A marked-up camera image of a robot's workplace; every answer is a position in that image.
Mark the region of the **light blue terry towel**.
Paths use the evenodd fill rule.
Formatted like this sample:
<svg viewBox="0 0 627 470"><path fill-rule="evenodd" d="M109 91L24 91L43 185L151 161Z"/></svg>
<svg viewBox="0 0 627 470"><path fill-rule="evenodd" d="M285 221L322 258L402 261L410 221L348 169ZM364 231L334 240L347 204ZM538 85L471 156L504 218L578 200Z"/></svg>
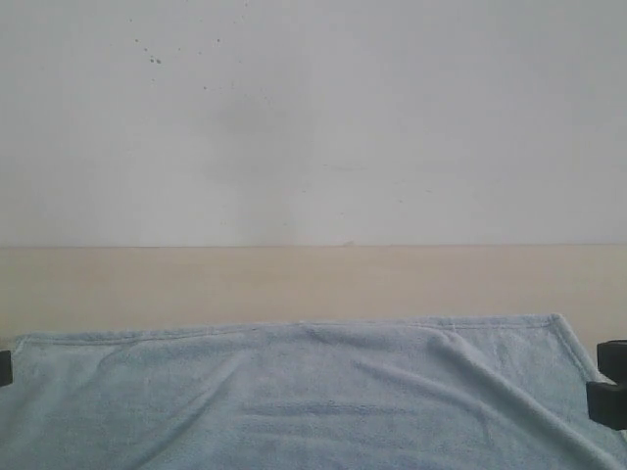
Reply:
<svg viewBox="0 0 627 470"><path fill-rule="evenodd" d="M31 333L5 469L622 469L558 314Z"/></svg>

